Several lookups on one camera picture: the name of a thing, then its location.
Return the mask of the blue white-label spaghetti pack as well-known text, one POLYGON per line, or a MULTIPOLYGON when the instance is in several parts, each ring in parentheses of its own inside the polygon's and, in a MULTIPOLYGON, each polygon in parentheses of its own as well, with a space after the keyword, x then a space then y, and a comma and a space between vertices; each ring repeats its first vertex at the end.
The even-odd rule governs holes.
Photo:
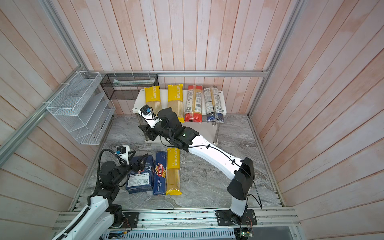
POLYGON ((217 122, 223 124, 224 114, 219 90, 216 86, 203 89, 206 106, 207 122, 217 122))

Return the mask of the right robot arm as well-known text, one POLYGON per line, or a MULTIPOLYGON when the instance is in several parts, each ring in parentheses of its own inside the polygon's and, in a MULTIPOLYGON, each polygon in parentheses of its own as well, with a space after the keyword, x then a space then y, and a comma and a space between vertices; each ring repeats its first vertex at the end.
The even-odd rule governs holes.
POLYGON ((216 211, 215 214, 218 223, 223 226, 242 225, 248 219, 246 212, 249 192, 255 180, 253 161, 234 157, 211 144, 196 130, 184 127, 171 108, 160 110, 156 116, 151 107, 144 105, 140 109, 140 115, 146 124, 139 128, 150 140, 165 139, 169 143, 168 148, 174 147, 204 159, 231 180, 227 187, 232 197, 230 209, 216 211))

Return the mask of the red spaghetti pack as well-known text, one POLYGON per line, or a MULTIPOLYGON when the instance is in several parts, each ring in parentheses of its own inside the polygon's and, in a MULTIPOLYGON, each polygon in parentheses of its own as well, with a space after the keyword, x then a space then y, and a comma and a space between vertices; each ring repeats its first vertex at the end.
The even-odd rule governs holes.
POLYGON ((192 85, 188 87, 185 121, 192 123, 202 122, 203 87, 192 85))

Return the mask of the yellow Pastatime spaghetti pack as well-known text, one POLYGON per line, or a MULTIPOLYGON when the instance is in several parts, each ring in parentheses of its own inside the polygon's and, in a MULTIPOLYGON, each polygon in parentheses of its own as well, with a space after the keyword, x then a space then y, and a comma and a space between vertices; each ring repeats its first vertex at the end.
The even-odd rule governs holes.
POLYGON ((176 148, 167 149, 166 195, 182 195, 180 177, 180 150, 176 148))
POLYGON ((146 104, 151 107, 155 115, 162 109, 160 87, 153 86, 145 88, 145 100, 146 104))

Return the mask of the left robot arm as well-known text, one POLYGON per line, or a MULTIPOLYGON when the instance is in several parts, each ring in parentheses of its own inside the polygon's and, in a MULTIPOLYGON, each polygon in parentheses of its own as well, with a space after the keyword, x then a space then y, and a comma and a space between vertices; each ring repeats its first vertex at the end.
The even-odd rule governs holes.
POLYGON ((149 155, 133 160, 135 151, 125 154, 112 153, 119 161, 98 163, 97 183, 95 190, 87 197, 87 205, 81 212, 55 237, 54 240, 99 240, 109 228, 132 228, 123 214, 122 207, 114 204, 120 183, 130 172, 142 171, 149 155))

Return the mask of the blue Barilla spaghetti box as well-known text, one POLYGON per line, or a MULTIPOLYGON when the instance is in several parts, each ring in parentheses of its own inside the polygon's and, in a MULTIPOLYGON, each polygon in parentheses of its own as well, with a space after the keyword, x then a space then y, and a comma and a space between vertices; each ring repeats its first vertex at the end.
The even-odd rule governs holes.
POLYGON ((155 175, 153 195, 165 195, 167 184, 167 152, 157 152, 155 161, 155 175))

